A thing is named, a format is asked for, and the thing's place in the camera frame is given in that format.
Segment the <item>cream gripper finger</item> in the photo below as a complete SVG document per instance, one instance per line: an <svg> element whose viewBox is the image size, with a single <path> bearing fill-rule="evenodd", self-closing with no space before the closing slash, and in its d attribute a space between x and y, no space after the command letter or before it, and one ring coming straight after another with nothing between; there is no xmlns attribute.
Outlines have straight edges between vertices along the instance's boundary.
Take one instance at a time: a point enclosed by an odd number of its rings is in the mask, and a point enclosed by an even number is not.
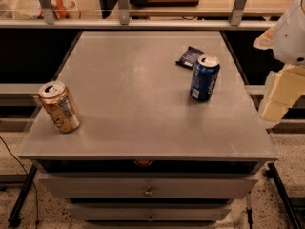
<svg viewBox="0 0 305 229"><path fill-rule="evenodd" d="M268 50L274 47L275 27L268 28L264 33L256 38L253 46L260 50Z"/></svg>

